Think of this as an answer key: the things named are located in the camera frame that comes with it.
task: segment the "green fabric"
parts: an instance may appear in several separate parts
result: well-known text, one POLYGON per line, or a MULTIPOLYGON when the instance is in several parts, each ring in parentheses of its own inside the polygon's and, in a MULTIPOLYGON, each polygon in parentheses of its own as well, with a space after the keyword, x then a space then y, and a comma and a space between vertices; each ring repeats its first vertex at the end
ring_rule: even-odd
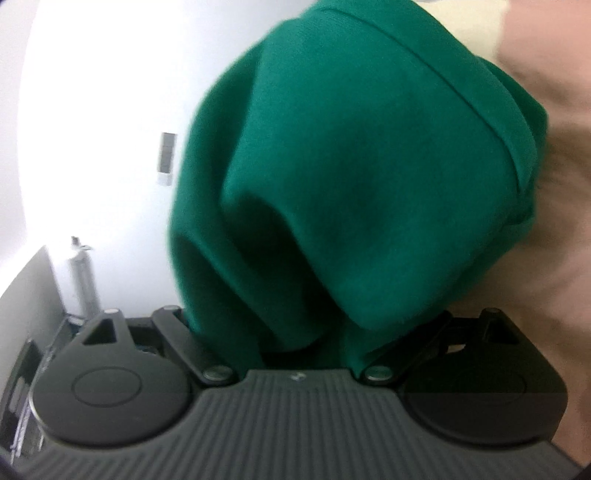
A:
POLYGON ((191 328, 241 375, 359 375, 528 232, 545 129, 411 0, 321 0, 190 131, 170 248, 191 328))

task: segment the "white wall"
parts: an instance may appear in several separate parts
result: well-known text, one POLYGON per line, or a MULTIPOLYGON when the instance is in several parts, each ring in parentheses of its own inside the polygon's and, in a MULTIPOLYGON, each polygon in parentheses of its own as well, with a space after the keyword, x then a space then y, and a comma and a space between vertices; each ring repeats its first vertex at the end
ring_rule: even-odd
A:
POLYGON ((63 305, 42 247, 28 261, 6 290, 0 291, 0 392, 27 339, 45 350, 63 320, 63 305))
POLYGON ((143 316, 178 302, 165 244, 173 188, 156 185, 160 133, 183 145, 218 75, 311 3, 41 0, 21 86, 21 184, 70 311, 60 251, 70 235, 95 249, 103 308, 143 316))
POLYGON ((27 240, 18 180, 17 113, 22 65, 38 3, 0 4, 0 272, 27 240))

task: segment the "beige cloth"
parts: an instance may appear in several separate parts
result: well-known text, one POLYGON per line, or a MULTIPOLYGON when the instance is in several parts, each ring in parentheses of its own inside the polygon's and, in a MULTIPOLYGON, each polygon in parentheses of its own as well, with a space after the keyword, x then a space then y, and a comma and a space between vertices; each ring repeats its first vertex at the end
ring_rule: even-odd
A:
POLYGON ((591 0, 442 0, 423 6, 548 110, 537 223, 451 309, 471 315, 500 307, 538 346, 569 390, 554 441, 586 465, 591 461, 591 0))

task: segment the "metal screw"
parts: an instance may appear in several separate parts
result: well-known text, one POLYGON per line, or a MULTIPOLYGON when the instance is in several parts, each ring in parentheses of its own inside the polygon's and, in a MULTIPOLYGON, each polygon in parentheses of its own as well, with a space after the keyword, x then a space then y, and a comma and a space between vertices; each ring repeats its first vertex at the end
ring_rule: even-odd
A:
POLYGON ((203 376, 211 382, 227 382, 234 375, 234 370, 226 365, 214 365, 203 372, 203 376))
POLYGON ((304 372, 297 372, 293 375, 290 375, 290 378, 294 382, 303 382, 306 379, 307 375, 304 372))
POLYGON ((365 371, 366 380, 373 384, 386 384, 393 377, 394 372, 392 372, 392 369, 384 365, 374 365, 365 371))

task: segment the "green towel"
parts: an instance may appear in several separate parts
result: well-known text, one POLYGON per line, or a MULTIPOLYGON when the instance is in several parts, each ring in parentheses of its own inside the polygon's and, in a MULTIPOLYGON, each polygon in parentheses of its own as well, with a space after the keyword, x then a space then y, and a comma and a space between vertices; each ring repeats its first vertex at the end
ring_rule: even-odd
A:
POLYGON ((193 332, 240 375, 360 375, 528 232, 546 123, 411 0, 320 0, 191 128, 170 249, 193 332))

